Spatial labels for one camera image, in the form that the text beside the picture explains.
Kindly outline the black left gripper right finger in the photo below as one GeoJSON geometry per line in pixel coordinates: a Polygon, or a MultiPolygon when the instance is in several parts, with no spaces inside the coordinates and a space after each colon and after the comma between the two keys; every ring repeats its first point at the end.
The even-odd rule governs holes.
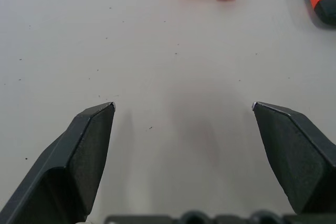
{"type": "Polygon", "coordinates": [[[336,145],[304,114],[252,106],[268,162],[296,214],[336,214],[336,145]]]}

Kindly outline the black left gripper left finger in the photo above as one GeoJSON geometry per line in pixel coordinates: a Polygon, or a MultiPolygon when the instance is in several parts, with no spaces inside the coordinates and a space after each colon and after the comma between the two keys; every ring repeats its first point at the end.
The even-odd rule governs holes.
{"type": "Polygon", "coordinates": [[[108,102],[77,114],[35,161],[0,211],[0,224],[85,222],[106,164],[114,113],[108,102]]]}

